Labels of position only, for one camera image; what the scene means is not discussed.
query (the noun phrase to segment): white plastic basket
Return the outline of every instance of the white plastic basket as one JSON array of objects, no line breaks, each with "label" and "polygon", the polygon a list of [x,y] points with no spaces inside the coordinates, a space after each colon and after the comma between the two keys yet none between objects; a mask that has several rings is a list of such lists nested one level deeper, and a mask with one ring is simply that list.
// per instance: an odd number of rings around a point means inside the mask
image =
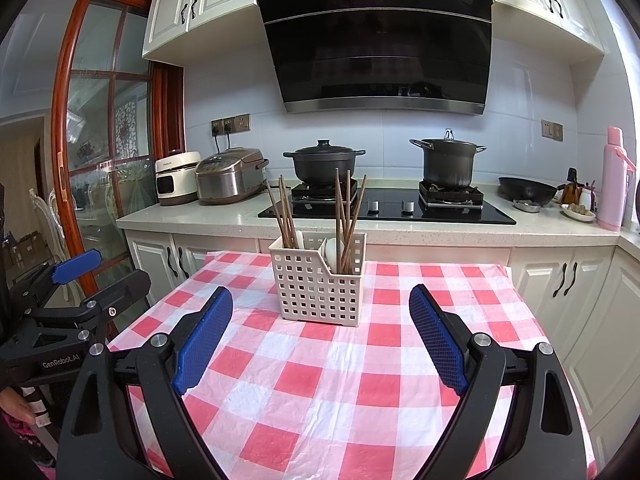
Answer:
[{"label": "white plastic basket", "polygon": [[358,326],[367,235],[353,234],[350,260],[354,274],[332,274],[320,255],[331,235],[302,234],[306,249],[285,249],[282,237],[269,246],[282,317]]}]

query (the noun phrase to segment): hand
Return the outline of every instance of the hand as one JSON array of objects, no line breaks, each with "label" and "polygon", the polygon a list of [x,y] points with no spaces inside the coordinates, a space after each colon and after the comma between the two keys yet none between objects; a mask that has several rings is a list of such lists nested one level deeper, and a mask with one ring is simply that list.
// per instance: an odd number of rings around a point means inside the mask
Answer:
[{"label": "hand", "polygon": [[29,403],[11,387],[0,392],[0,408],[8,415],[27,424],[34,424],[36,416]]}]

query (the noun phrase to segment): pink thermos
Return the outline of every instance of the pink thermos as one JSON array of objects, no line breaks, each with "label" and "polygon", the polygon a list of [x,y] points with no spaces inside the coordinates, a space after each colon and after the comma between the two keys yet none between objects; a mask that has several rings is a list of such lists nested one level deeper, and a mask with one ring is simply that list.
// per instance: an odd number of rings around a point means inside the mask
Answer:
[{"label": "pink thermos", "polygon": [[636,166],[626,156],[622,147],[622,130],[610,126],[604,147],[602,190],[598,206],[598,225],[610,231],[620,231],[625,214],[626,192],[631,173]]}]

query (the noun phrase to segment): red and white checkered tablecloth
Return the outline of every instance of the red and white checkered tablecloth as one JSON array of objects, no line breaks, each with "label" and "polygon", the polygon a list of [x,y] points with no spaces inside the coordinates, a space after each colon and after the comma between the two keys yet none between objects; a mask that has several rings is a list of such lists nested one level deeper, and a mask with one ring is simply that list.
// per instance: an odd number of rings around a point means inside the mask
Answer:
[{"label": "red and white checkered tablecloth", "polygon": [[[366,262],[357,328],[279,316],[268,254],[207,255],[192,278],[111,343],[140,346],[200,310],[217,286],[231,291],[231,322],[198,386],[183,397],[212,455],[232,480],[412,479],[459,397],[443,386],[409,316],[424,283],[471,332],[532,349],[546,341],[504,267]],[[169,473],[139,388],[136,419],[151,462]],[[511,399],[503,387],[469,475],[490,465]],[[590,478],[591,441],[582,422]]]}]

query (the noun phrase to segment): electric outlet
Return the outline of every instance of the electric outlet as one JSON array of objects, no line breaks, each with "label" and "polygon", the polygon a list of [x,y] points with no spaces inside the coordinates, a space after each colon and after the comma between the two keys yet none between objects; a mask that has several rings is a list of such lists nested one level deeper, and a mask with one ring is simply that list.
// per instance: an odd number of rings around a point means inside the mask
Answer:
[{"label": "electric outlet", "polygon": [[215,137],[216,135],[221,135],[224,133],[224,127],[222,119],[218,119],[217,121],[211,121],[211,136]]},{"label": "electric outlet", "polygon": [[249,114],[244,114],[244,115],[236,115],[236,124],[235,124],[235,129],[234,131],[236,133],[238,132],[248,132],[251,129],[251,126],[249,124]]},{"label": "electric outlet", "polygon": [[222,119],[223,131],[224,134],[234,134],[236,132],[236,118],[235,117],[227,117],[226,119]]},{"label": "electric outlet", "polygon": [[562,142],[562,124],[542,121],[542,136]]}]

